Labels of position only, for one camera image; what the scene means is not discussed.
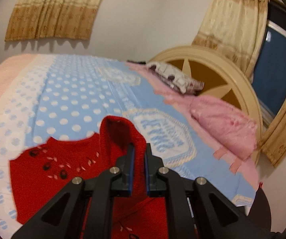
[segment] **bed sheet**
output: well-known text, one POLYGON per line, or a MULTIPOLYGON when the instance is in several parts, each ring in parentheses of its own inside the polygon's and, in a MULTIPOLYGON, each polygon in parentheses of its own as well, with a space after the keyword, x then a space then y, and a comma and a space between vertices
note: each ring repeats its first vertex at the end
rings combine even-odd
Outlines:
POLYGON ((222 146, 191 118, 188 103, 180 103, 189 97, 175 98, 141 66, 93 56, 22 55, 3 63, 0 74, 5 72, 8 75, 0 79, 3 239, 21 226, 8 161, 50 136, 59 140, 91 136, 106 115, 131 120, 151 143, 153 154, 181 176, 204 176, 236 205, 252 204, 258 174, 251 159, 240 161, 229 151, 217 158, 222 146))

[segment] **curved headboard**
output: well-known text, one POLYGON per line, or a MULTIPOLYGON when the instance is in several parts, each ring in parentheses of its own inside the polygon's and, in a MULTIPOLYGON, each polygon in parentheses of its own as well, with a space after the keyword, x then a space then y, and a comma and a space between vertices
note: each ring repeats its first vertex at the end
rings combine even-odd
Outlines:
MULTIPOLYGON (((226 57, 200 46, 167 49, 150 61, 170 63, 196 80, 205 83, 199 94, 212 95, 241 109, 256 120, 256 137, 262 135, 263 119, 257 96, 245 75, 226 57)), ((258 150, 252 154, 257 164, 258 150)))

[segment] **pillow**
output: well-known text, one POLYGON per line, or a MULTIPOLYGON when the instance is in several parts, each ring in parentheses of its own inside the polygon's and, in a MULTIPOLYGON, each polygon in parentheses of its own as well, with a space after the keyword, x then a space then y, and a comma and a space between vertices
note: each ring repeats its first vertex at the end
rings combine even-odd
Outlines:
POLYGON ((217 141, 246 160, 257 148, 255 120, 233 105, 209 95, 195 97, 191 115, 217 141))
POLYGON ((150 62, 147 67, 154 71, 169 87, 182 94, 195 94, 204 88, 204 83, 197 81, 168 63, 150 62))

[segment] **metal bolt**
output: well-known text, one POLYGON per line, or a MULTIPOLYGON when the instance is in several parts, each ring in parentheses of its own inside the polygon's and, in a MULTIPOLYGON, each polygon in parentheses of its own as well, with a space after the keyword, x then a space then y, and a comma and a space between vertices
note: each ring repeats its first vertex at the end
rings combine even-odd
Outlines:
POLYGON ((117 174, 120 171, 120 169, 117 166, 114 166, 110 169, 110 173, 117 174))
POLYGON ((72 179, 72 183, 75 184, 75 185, 78 185, 82 182, 82 178, 81 177, 74 177, 72 179))
POLYGON ((161 174, 167 174, 169 172, 169 169, 167 167, 161 167, 158 170, 161 174))
POLYGON ((206 180, 204 177, 198 177, 198 178, 196 179, 196 182, 197 182, 197 184, 199 184, 199 185, 204 185, 204 184, 206 184, 207 180, 206 180))

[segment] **red sweater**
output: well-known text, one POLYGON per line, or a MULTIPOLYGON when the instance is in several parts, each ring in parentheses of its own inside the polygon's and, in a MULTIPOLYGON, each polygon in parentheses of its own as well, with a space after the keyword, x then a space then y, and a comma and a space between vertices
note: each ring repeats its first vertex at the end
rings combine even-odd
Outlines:
POLYGON ((133 193, 114 200, 112 238, 168 238, 165 200, 146 195, 146 141, 129 120, 114 116, 103 119, 100 135, 80 141, 49 138, 10 161, 18 222, 27 222, 73 177, 90 179, 113 167, 131 142, 135 146, 133 193))

